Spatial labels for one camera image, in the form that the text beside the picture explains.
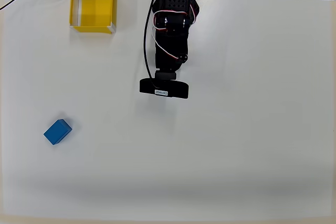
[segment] label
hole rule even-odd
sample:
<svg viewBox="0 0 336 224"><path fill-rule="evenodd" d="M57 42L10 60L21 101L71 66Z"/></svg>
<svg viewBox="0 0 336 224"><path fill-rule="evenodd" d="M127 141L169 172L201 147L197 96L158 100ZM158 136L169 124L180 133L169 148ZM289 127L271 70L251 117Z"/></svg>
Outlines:
<svg viewBox="0 0 336 224"><path fill-rule="evenodd" d="M165 97L168 96L168 92L167 91L162 91L162 90L155 90L155 94L158 94L158 95L164 95Z"/></svg>

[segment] white wire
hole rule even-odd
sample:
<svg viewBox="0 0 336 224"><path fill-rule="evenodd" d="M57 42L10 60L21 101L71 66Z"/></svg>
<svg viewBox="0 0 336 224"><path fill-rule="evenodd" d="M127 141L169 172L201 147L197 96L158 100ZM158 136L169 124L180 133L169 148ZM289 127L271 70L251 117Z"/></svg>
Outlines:
<svg viewBox="0 0 336 224"><path fill-rule="evenodd" d="M191 8L191 11L193 12L193 15L194 15L194 21L192 22L192 24L194 24L196 22L196 15L195 15L194 8L191 6L191 4L190 4L190 8Z"/></svg>
<svg viewBox="0 0 336 224"><path fill-rule="evenodd" d="M159 10L159 11L157 11L153 14L153 26L155 27L156 30L166 30L166 28L157 28L155 26L155 16L156 16L157 13L160 13L160 12L164 12L164 13L183 13L183 14L187 15L186 12L177 12L175 10Z"/></svg>
<svg viewBox="0 0 336 224"><path fill-rule="evenodd" d="M154 26L152 27L152 37L153 37L155 43L157 44L157 46L160 47L166 54L168 54L169 56L171 56L171 57L173 57L174 59L178 60L178 57L173 56L172 54L168 53L165 49L163 49L163 48L158 44L158 42L157 42L156 39L154 38L153 30L154 30Z"/></svg>

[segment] yellow container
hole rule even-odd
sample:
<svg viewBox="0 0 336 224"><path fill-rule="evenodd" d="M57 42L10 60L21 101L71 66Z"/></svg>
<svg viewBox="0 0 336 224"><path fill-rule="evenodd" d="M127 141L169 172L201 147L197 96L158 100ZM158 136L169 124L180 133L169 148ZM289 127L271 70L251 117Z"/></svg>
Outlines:
<svg viewBox="0 0 336 224"><path fill-rule="evenodd" d="M81 33L116 32L117 0L70 0L70 27Z"/></svg>

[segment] yellow box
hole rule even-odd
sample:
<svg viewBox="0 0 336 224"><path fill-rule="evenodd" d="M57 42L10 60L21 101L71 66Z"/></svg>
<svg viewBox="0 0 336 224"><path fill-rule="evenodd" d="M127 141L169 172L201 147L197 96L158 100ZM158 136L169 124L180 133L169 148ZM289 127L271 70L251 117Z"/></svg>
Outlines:
<svg viewBox="0 0 336 224"><path fill-rule="evenodd" d="M117 0L70 0L70 27L81 33L115 33Z"/></svg>

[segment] tabletop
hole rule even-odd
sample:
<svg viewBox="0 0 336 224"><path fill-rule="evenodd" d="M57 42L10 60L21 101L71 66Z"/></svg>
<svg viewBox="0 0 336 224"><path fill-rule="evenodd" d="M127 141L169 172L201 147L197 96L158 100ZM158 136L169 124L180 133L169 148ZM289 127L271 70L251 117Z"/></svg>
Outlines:
<svg viewBox="0 0 336 224"><path fill-rule="evenodd" d="M70 30L69 0L0 12L3 221L335 221L335 4L197 1L187 100L139 93L150 0L114 35Z"/></svg>

